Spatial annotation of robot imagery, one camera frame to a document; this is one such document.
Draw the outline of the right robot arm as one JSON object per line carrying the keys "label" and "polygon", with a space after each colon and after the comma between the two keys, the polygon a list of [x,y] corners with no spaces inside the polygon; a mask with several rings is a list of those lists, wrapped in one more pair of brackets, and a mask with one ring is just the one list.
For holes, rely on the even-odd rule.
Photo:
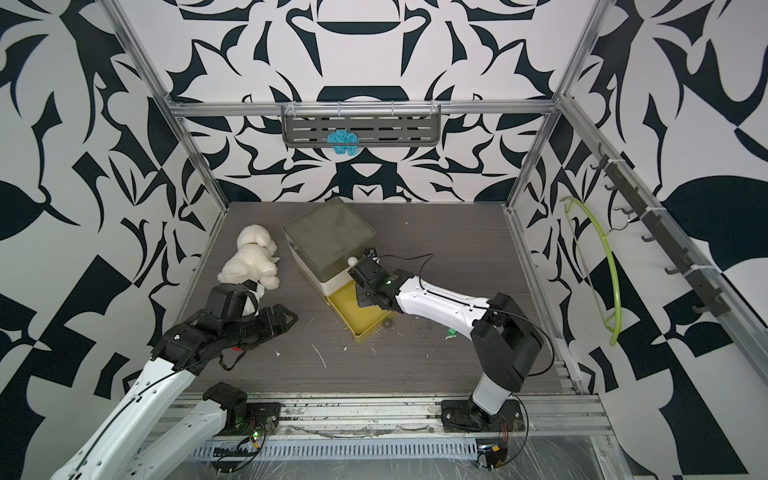
{"label": "right robot arm", "polygon": [[358,306],[379,307],[422,317],[468,338],[482,375],[469,399],[442,407],[446,429],[481,432],[501,428],[502,408],[533,376],[544,349],[554,352],[550,337],[529,320],[508,295],[472,297],[433,285],[412,272],[388,272],[371,249],[348,260]]}

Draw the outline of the yellow bottom drawer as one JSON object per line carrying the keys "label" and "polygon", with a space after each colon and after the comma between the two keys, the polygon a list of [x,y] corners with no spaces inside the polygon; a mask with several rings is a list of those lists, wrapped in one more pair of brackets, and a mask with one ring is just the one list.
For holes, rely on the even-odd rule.
{"label": "yellow bottom drawer", "polygon": [[392,311],[382,310],[376,306],[361,308],[357,304],[355,283],[353,281],[325,298],[327,305],[342,320],[357,343],[365,342],[381,329],[382,323],[395,318]]}

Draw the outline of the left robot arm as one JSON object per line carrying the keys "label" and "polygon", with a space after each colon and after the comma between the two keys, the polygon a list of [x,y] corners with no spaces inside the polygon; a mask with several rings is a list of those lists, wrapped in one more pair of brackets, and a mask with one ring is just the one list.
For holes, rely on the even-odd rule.
{"label": "left robot arm", "polygon": [[260,306],[263,294],[252,281],[214,287],[202,309],[163,334],[128,393],[54,478],[164,479],[216,435],[254,439],[264,431],[273,414],[254,413],[244,391],[219,382],[182,420],[145,442],[211,361],[222,362],[230,349],[245,355],[297,323],[281,304]]}

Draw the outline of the grey-yellow mini drawer cabinet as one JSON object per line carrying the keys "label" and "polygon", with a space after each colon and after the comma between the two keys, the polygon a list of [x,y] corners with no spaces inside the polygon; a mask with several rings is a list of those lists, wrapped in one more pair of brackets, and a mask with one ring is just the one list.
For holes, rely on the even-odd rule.
{"label": "grey-yellow mini drawer cabinet", "polygon": [[339,198],[289,221],[283,232],[300,270],[324,297],[352,281],[348,260],[376,245],[375,229]]}

